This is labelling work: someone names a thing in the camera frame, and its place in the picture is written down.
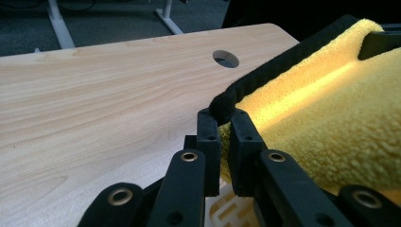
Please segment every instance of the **gray carpet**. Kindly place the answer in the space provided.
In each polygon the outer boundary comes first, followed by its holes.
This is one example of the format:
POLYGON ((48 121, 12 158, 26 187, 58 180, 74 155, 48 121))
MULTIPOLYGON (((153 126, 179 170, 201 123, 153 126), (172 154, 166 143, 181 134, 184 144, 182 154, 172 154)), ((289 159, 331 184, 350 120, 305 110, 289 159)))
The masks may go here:
MULTIPOLYGON (((76 47, 173 35, 154 12, 164 2, 95 0, 92 5, 93 0, 58 1, 76 47)), ((228 5, 223 0, 173 0, 170 18, 183 33, 219 29, 228 5)), ((35 48, 61 49, 47 8, 47 0, 0 0, 0 56, 32 53, 35 48), (21 9, 37 3, 32 9, 21 9)))

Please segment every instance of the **light wood tabletop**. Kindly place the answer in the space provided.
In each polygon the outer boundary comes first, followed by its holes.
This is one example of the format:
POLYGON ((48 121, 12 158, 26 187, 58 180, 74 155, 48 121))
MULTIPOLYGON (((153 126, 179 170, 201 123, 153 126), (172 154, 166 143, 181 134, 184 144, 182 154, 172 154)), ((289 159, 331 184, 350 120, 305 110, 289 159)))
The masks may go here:
POLYGON ((0 58, 0 226, 77 226, 106 187, 159 180, 198 111, 297 43, 263 24, 0 58))

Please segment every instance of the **black fabric edge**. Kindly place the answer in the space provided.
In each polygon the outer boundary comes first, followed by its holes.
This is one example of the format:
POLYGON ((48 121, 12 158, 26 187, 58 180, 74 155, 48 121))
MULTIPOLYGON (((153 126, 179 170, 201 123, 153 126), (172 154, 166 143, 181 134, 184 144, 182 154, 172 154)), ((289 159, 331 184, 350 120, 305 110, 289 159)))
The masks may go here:
POLYGON ((216 96, 209 105, 210 114, 216 119, 219 126, 228 123, 235 113, 236 103, 242 98, 329 44, 357 21, 359 19, 352 15, 343 15, 311 37, 263 63, 216 96))

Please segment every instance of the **yellow microfiber cloth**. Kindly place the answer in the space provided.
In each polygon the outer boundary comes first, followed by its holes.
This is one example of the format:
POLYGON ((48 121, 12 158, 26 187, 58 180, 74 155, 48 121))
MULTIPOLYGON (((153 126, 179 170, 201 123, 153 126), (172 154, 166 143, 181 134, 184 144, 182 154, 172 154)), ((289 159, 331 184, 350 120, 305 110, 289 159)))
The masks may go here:
POLYGON ((234 108, 247 112, 268 148, 290 154, 321 188, 371 187, 401 201, 401 48, 359 60, 381 25, 344 15, 261 65, 209 106, 223 144, 234 108))

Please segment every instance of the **wooden table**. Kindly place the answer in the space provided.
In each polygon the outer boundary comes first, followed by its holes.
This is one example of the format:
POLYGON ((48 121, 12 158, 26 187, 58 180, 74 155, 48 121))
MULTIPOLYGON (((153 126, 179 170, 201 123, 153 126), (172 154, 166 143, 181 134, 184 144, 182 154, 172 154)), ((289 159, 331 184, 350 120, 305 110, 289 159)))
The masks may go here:
POLYGON ((297 43, 264 24, 0 58, 0 226, 76 226, 109 185, 159 180, 199 110, 297 43))

